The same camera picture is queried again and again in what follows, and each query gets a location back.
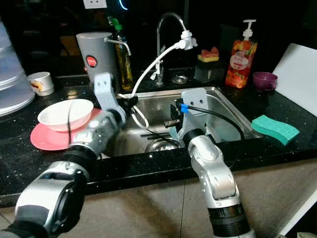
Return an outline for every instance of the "black countertop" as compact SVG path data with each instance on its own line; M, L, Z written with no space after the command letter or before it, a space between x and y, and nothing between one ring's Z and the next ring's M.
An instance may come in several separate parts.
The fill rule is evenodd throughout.
M182 87L197 86L190 82ZM169 83L163 89L175 88L179 87ZM248 120L266 115L289 123L300 131L287 146L267 136L218 143L226 164L230 166L235 161L233 171L317 157L317 117L275 91L259 93L252 86L244 89L220 86L220 89ZM140 91L154 91L153 82L145 81ZM15 205L19 193L50 163L62 158L63 151L48 152L35 148L30 142L30 133L38 123L37 115L42 109L74 95L99 106L89 86L72 86L46 97L36 97L25 108L0 118L0 207ZM185 148L114 157L96 161L87 194L195 176Z

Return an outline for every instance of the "red label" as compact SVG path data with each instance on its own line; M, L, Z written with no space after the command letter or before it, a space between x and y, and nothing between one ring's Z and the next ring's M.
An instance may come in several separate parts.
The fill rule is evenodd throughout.
M93 56L87 56L86 57L86 61L87 61L87 64L91 67L91 68L94 68L97 66L97 60L95 57Z

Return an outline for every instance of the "metal bracket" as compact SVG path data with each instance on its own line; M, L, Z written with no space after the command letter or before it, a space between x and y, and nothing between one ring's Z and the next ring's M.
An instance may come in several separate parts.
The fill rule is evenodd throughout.
M186 90L182 92L182 99L184 104L208 110L207 92L205 88ZM183 126L178 132L180 143L184 145L184 135L191 130L201 129L205 133L206 119L206 113L189 109L188 113L184 114Z
M121 116L121 124L126 122L126 113L119 106L111 85L112 75L108 72L99 73L94 80L94 93L103 111L114 110Z

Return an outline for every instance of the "white bowl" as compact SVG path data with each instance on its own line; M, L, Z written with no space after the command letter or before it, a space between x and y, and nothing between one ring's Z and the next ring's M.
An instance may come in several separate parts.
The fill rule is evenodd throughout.
M89 121L94 104L85 99L70 99L45 108L38 115L38 121L55 131L68 131L69 112L70 129L74 130Z

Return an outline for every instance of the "sink drain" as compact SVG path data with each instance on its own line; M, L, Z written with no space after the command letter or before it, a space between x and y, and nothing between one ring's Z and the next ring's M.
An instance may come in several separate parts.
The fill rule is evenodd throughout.
M172 82L176 84L185 84L188 82L187 76L175 76L172 78Z
M155 152L163 150L173 150L180 148L180 144L177 140L174 139L156 139L147 145L144 152Z

